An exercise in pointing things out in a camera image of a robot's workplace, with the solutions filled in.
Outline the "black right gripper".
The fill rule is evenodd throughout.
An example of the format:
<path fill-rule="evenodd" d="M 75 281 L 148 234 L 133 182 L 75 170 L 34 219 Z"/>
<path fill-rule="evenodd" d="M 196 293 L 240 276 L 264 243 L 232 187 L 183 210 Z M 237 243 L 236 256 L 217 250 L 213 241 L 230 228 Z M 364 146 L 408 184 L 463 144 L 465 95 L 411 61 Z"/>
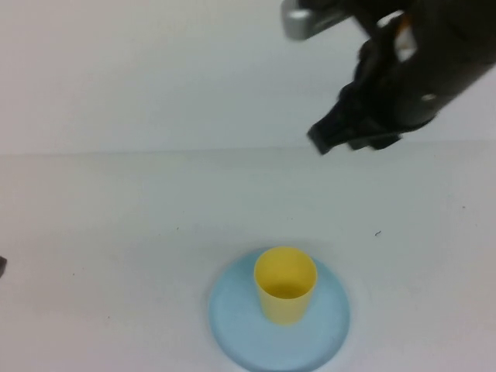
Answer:
<path fill-rule="evenodd" d="M 320 155 L 347 143 L 351 150 L 383 150 L 438 112 L 443 67 L 442 2 L 347 2 L 369 34 L 353 81 L 307 132 Z"/>

